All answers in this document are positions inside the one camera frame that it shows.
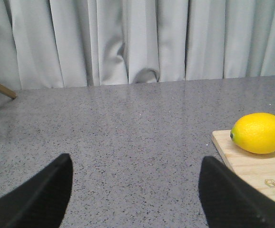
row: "curtain fold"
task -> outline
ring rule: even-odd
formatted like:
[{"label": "curtain fold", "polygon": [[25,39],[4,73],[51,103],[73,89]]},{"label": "curtain fold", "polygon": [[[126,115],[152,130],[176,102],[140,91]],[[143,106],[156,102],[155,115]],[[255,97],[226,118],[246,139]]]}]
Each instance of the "curtain fold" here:
[{"label": "curtain fold", "polygon": [[275,75],[275,0],[0,0],[11,89]]}]

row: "engraved logo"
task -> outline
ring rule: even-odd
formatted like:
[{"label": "engraved logo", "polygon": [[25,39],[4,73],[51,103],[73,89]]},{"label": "engraved logo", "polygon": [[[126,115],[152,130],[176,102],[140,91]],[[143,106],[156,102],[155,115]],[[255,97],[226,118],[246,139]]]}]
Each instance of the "engraved logo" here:
[{"label": "engraved logo", "polygon": [[265,184],[270,188],[275,188],[275,180],[273,179],[265,179]]}]

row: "wooden cutting board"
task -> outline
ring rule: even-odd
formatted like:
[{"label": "wooden cutting board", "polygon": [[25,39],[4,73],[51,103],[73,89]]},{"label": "wooden cutting board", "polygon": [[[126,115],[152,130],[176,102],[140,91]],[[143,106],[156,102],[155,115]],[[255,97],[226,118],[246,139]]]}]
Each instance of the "wooden cutting board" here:
[{"label": "wooden cutting board", "polygon": [[230,170],[275,201],[275,152],[247,152],[233,143],[230,130],[214,131],[212,140]]}]

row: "speckled granite surface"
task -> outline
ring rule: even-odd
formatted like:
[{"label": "speckled granite surface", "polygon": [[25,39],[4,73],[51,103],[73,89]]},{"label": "speckled granite surface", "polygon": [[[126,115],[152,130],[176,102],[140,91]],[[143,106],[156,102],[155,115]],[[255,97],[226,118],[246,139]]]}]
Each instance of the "speckled granite surface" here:
[{"label": "speckled granite surface", "polygon": [[205,228],[198,176],[211,132],[275,114],[275,76],[0,94],[0,197],[60,153],[74,162],[61,228]]}]

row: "yellow lemon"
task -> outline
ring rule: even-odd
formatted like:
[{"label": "yellow lemon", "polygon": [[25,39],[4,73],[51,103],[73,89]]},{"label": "yellow lemon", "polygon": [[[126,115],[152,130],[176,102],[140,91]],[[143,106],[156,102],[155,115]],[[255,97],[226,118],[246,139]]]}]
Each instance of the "yellow lemon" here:
[{"label": "yellow lemon", "polygon": [[231,130],[233,142],[252,153],[275,151],[275,115],[253,113],[241,117]]}]

